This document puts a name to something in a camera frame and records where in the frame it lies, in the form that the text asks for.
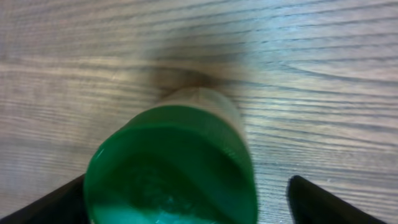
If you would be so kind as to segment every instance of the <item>wooden surface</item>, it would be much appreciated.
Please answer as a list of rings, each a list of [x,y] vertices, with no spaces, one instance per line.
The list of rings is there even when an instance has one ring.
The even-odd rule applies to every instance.
[[[246,122],[260,223],[292,223],[300,174],[398,223],[398,1],[3,0],[0,216],[83,173],[184,86]]]

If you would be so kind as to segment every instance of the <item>wooden table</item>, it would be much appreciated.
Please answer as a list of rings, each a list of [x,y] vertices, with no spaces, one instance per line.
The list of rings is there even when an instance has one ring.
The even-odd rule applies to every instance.
[[[397,223],[397,28],[394,0],[3,0],[0,216],[200,85],[242,111],[260,223],[292,223],[295,174]]]

